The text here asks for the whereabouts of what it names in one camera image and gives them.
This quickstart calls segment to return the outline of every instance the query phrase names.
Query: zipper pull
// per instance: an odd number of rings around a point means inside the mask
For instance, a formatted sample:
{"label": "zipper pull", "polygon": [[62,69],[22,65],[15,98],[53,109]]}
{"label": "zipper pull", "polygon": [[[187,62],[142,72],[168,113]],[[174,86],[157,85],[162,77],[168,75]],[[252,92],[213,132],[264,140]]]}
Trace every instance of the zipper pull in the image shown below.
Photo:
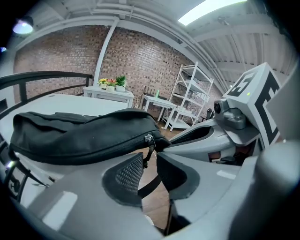
{"label": "zipper pull", "polygon": [[148,146],[154,146],[155,147],[155,141],[154,138],[151,134],[148,134],[147,136],[144,137],[145,138],[145,142],[148,143]]}
{"label": "zipper pull", "polygon": [[147,162],[150,160],[152,152],[154,151],[154,148],[155,148],[155,141],[151,134],[148,134],[147,136],[145,136],[144,139],[145,139],[145,142],[148,143],[148,146],[149,146],[149,152],[147,154],[147,157],[143,159],[144,168],[147,168],[148,167]]}

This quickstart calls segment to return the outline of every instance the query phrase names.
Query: white ceiling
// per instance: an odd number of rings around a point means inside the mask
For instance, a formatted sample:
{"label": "white ceiling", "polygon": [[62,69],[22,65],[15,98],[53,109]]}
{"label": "white ceiling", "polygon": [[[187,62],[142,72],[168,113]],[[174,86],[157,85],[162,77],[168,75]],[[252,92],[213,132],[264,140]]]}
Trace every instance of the white ceiling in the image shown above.
{"label": "white ceiling", "polygon": [[[248,0],[218,9],[188,26],[178,22],[201,2],[203,0],[42,0],[29,12],[35,32],[20,46],[46,34],[46,29],[58,23],[78,17],[117,16],[164,34],[168,38],[167,44],[199,60],[202,68],[206,68],[217,80],[222,92],[245,70],[263,62],[268,62],[279,80],[284,81],[298,55],[289,40],[274,26],[264,5]],[[122,4],[123,7],[108,5],[111,3]],[[135,7],[132,18],[129,16],[130,6]]]}

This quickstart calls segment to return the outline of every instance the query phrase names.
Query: potted plant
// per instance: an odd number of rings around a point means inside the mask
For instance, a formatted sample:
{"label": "potted plant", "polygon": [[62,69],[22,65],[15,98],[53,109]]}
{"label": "potted plant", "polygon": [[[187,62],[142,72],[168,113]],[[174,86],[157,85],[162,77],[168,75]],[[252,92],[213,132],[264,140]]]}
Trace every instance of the potted plant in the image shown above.
{"label": "potted plant", "polygon": [[107,79],[106,91],[113,92],[117,81],[115,79]]}
{"label": "potted plant", "polygon": [[117,91],[125,92],[125,81],[126,81],[125,76],[123,75],[123,76],[117,77],[116,81],[117,81]]}
{"label": "potted plant", "polygon": [[107,79],[106,78],[99,79],[98,84],[100,85],[100,88],[106,88],[106,86],[107,86]]}

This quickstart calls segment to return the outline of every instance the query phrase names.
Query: flower pot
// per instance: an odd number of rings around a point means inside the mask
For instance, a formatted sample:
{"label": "flower pot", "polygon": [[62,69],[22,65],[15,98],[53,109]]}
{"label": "flower pot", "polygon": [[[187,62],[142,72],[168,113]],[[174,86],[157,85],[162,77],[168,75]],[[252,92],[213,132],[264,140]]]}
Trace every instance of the flower pot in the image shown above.
{"label": "flower pot", "polygon": [[118,92],[125,92],[125,87],[122,87],[122,86],[118,86],[118,85],[117,85],[117,91],[118,91]]}
{"label": "flower pot", "polygon": [[114,91],[114,86],[106,86],[106,91],[113,92]]}
{"label": "flower pot", "polygon": [[100,84],[100,88],[106,88],[106,86],[107,86],[107,84],[105,84],[105,83]]}

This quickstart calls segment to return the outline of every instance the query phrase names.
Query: black bag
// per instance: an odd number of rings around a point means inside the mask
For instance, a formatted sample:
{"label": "black bag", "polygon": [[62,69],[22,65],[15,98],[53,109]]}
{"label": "black bag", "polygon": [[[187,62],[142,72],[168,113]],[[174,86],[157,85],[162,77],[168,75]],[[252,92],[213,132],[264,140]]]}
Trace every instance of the black bag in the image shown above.
{"label": "black bag", "polygon": [[162,151],[169,145],[153,117],[138,109],[99,117],[24,112],[14,117],[10,141],[11,150],[53,165],[92,164],[148,146]]}

